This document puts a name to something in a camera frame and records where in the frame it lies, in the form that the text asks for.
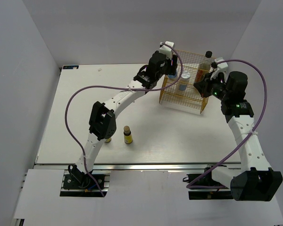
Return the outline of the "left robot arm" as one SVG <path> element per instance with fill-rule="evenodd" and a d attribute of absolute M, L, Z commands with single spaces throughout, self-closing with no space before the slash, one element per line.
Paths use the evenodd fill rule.
<path fill-rule="evenodd" d="M 93 104 L 86 145 L 80 145 L 81 157 L 68 167 L 69 174 L 80 188 L 87 188 L 91 182 L 98 183 L 91 175 L 94 162 L 104 142 L 116 132 L 118 115 L 136 99 L 153 90 L 163 75 L 174 75 L 177 59 L 178 54 L 172 50 L 155 51 L 126 88 L 119 88 L 119 93 L 103 103 L 97 101 Z"/>

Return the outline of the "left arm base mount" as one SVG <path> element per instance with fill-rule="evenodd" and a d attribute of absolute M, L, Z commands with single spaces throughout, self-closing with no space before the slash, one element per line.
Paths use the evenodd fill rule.
<path fill-rule="evenodd" d="M 74 164 L 68 165 L 62 179 L 60 197 L 105 197 L 109 187 L 109 175 L 94 174 L 92 171 L 89 174 L 81 172 Z"/>

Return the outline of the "blue label spice jar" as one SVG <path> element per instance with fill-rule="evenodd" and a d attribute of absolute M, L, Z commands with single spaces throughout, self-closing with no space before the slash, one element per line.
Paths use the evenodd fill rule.
<path fill-rule="evenodd" d="M 182 75 L 181 75 L 181 78 L 177 84 L 177 90 L 178 91 L 185 91 L 186 88 L 187 88 L 187 85 L 189 83 L 189 80 L 190 80 L 190 77 L 191 77 L 191 74 L 188 72 L 188 71 L 183 71 L 182 72 Z"/>
<path fill-rule="evenodd" d="M 174 75 L 169 74 L 167 77 L 168 77 L 168 79 L 175 80 L 177 78 L 177 76 L 178 76 L 178 71 L 176 70 Z"/>

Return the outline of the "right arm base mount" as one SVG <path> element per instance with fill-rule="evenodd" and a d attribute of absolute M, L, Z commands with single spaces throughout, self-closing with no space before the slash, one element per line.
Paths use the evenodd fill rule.
<path fill-rule="evenodd" d="M 222 188 L 219 182 L 212 179 L 211 172 L 195 182 L 193 188 L 188 190 L 189 200 L 233 200 L 231 191 Z"/>

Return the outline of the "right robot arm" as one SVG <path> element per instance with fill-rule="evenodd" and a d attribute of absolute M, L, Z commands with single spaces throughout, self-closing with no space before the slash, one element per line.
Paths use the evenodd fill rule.
<path fill-rule="evenodd" d="M 281 172 L 274 171 L 267 161 L 255 133 L 254 113 L 245 99 L 248 77 L 242 72 L 231 72 L 228 78 L 223 73 L 211 78 L 207 73 L 194 87 L 202 97 L 214 96 L 221 101 L 221 111 L 238 146 L 241 171 L 219 165 L 211 167 L 203 176 L 210 188 L 218 184 L 230 189 L 236 201 L 272 200 L 283 181 Z"/>

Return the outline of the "soy sauce bottle red label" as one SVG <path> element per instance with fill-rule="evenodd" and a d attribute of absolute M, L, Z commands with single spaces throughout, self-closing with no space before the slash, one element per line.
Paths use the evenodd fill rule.
<path fill-rule="evenodd" d="M 211 62 L 212 62 L 212 52 L 207 51 L 205 53 L 203 60 L 199 64 L 198 71 L 196 73 L 194 80 L 195 83 L 200 82 L 204 78 L 205 74 L 210 72 Z"/>

